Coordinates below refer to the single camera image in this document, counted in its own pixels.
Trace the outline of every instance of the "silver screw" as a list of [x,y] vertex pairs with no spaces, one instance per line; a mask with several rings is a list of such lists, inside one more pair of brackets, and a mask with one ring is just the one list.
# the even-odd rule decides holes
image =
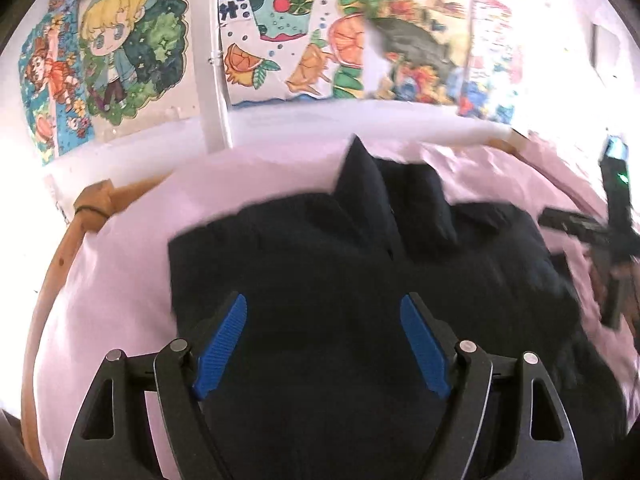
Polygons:
[[476,343],[474,343],[473,341],[467,341],[465,339],[464,341],[460,341],[460,349],[463,352],[466,352],[468,354],[472,354],[473,352],[478,350],[478,347],[476,346]]
[[171,341],[169,348],[174,352],[182,352],[187,348],[187,342],[184,339],[174,339]]
[[535,355],[533,352],[524,352],[523,357],[524,357],[524,360],[530,365],[538,364],[538,356]]
[[121,357],[122,357],[122,350],[118,350],[117,348],[113,350],[109,350],[106,355],[107,361],[111,361],[112,363],[114,361],[117,361]]

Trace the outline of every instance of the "wooden frame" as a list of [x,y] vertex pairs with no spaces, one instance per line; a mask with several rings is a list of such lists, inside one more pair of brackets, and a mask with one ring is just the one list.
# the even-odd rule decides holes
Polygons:
[[[512,130],[507,139],[491,139],[485,144],[511,155],[517,156],[526,145],[527,138]],[[38,440],[38,423],[36,418],[35,399],[33,395],[33,371],[40,347],[40,339],[58,293],[66,282],[69,269],[78,254],[84,234],[98,232],[106,221],[116,213],[124,211],[147,191],[160,184],[166,176],[153,177],[147,180],[115,188],[110,180],[104,180],[84,189],[74,203],[76,214],[53,259],[40,288],[38,299],[31,317],[27,346],[24,354],[22,372],[22,439],[27,453],[36,466],[46,475],[40,443]]]

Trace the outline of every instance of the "blonde hair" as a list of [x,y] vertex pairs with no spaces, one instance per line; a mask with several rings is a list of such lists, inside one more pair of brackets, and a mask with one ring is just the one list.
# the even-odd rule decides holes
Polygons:
[[147,0],[99,0],[84,13],[81,37],[88,40],[96,30],[115,27],[119,12],[126,11],[127,25],[133,27],[136,15],[144,7]]

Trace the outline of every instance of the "black garment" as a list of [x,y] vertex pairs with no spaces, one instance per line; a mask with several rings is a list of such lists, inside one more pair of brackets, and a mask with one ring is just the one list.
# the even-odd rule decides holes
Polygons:
[[[203,403],[237,480],[414,478],[446,405],[400,324],[411,291],[460,339],[540,355],[587,478],[625,433],[620,388],[534,221],[505,203],[449,206],[427,164],[376,160],[356,139],[333,194],[249,206],[181,235],[169,254],[180,335],[232,290],[247,300]],[[494,459],[485,450],[468,478]]]

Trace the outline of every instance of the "red cherry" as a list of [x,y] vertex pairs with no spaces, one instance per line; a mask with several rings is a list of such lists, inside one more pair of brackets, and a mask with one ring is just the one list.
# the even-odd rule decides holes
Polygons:
[[273,1],[273,10],[276,12],[287,12],[291,7],[291,3],[289,0],[274,0]]

